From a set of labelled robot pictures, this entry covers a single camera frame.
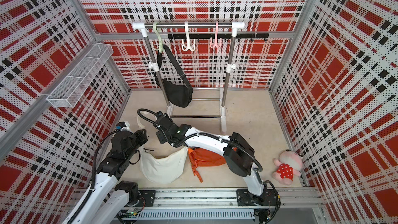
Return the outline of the black sling bag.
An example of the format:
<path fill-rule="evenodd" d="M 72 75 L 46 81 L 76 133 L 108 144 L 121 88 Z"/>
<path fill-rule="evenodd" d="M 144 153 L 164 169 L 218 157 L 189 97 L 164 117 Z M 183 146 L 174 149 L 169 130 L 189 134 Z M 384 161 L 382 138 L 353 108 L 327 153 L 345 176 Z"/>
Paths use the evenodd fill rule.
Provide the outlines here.
<path fill-rule="evenodd" d="M 183 82 L 182 85 L 176 85 L 167 81 L 166 79 L 162 79 L 166 96 L 173 105 L 185 108 L 192 101 L 193 87 L 191 86 L 182 67 L 180 66 L 176 57 L 172 54 L 168 46 L 166 45 L 162 46 L 163 46 L 163 52 L 166 53 L 168 59 L 170 60 L 174 69 L 179 75 L 179 78 Z"/>

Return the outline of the orange sling bag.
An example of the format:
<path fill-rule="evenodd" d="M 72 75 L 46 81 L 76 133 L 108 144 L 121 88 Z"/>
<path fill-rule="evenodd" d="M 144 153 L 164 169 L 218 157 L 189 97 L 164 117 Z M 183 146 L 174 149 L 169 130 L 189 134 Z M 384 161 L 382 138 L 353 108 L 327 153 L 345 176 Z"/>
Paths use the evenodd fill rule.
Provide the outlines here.
<path fill-rule="evenodd" d="M 203 179 L 198 172 L 198 167 L 218 167 L 226 164 L 223 156 L 203 148 L 188 148 L 188 157 L 191 163 L 193 175 L 202 183 Z"/>

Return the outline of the cream sling bag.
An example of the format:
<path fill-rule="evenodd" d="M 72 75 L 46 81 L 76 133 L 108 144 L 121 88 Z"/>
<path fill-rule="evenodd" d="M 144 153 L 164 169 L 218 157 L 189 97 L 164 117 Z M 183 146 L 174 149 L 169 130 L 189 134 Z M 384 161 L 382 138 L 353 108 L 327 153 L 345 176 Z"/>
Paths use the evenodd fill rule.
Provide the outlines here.
<path fill-rule="evenodd" d="M 156 158 L 149 149 L 140 147 L 140 170 L 144 178 L 155 184 L 170 184 L 182 174 L 188 155 L 188 148 L 184 147 L 167 157 Z"/>

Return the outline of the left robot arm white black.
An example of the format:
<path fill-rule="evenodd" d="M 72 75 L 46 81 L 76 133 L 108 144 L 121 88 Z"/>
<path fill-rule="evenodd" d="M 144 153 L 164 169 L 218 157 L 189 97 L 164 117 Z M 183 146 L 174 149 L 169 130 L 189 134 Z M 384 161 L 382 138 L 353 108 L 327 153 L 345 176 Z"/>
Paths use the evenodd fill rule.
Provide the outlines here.
<path fill-rule="evenodd" d="M 82 198 L 63 221 L 65 224 L 110 224 L 126 205 L 135 206 L 143 197 L 138 184 L 121 181 L 130 159 L 147 143 L 145 129 L 111 132 L 112 149 L 92 172 L 92 181 Z"/>

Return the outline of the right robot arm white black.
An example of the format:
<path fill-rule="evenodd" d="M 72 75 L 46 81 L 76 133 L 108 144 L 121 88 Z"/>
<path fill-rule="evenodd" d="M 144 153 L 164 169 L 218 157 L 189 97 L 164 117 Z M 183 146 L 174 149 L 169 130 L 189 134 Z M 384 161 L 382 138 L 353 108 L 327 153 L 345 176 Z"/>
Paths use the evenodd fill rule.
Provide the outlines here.
<path fill-rule="evenodd" d="M 222 136 L 203 132 L 187 124 L 177 125 L 168 114 L 145 108 L 138 109 L 137 114 L 158 130 L 156 135 L 161 144 L 202 148 L 224 157 L 230 171 L 245 181 L 253 204 L 263 206 L 274 195 L 275 207 L 280 207 L 278 191 L 270 180 L 261 179 L 259 173 L 263 168 L 255 158 L 255 151 L 239 133 Z"/>

